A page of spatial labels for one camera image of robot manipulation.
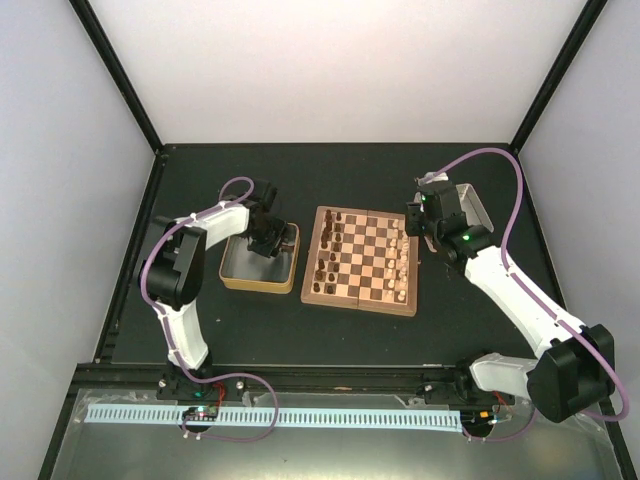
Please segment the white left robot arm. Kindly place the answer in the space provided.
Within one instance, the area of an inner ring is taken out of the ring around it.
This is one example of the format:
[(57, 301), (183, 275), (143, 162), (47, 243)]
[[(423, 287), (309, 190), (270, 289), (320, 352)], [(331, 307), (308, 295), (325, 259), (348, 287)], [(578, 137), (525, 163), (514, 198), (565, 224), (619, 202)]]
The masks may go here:
[(156, 218), (137, 267), (141, 295), (161, 323), (168, 360), (185, 368), (179, 386), (193, 399), (207, 397), (215, 384), (213, 372), (203, 367), (209, 348), (196, 302), (207, 251), (225, 246), (219, 274), (229, 289), (287, 294), (293, 287), (300, 230), (272, 213), (277, 196), (272, 183), (243, 181), (244, 193), (222, 190), (218, 202), (201, 212)]

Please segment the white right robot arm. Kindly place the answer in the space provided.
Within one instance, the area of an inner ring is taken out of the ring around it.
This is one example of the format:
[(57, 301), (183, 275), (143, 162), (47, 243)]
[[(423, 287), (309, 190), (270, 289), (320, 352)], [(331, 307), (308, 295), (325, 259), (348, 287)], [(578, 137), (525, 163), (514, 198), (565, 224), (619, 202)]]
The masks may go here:
[(475, 358), (454, 379), (461, 400), (476, 403), (498, 391), (531, 401), (546, 419), (560, 423), (615, 392), (611, 333), (569, 314), (495, 244), (490, 229), (470, 224), (455, 184), (418, 180), (405, 219), (408, 235), (425, 238), (432, 252), (487, 295), (534, 354)]

